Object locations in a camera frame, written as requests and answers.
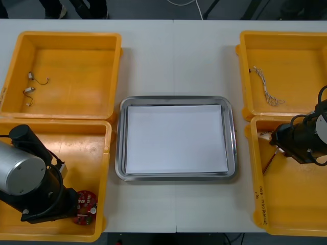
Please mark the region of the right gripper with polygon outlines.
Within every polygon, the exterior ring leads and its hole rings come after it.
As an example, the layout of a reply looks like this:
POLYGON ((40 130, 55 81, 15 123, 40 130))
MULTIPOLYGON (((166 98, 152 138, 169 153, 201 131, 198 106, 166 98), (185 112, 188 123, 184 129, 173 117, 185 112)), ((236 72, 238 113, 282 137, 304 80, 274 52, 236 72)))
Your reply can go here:
POLYGON ((313 134, 302 124, 281 124, 271 134, 271 145, 284 151, 284 156, 300 164, 314 163, 311 155, 313 134))

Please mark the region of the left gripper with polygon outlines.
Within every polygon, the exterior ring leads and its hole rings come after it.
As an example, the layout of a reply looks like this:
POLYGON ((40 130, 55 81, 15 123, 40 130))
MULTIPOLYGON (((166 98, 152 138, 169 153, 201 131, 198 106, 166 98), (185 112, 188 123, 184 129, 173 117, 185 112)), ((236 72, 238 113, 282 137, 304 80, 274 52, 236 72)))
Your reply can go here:
POLYGON ((59 198, 58 203, 50 211, 47 211, 56 201, 58 194, 55 192, 49 197, 44 195, 32 197, 28 201, 23 211, 28 210, 28 214, 22 214, 21 221, 30 224, 52 222, 59 219, 75 217, 77 215, 78 194, 72 188, 65 188, 59 198))

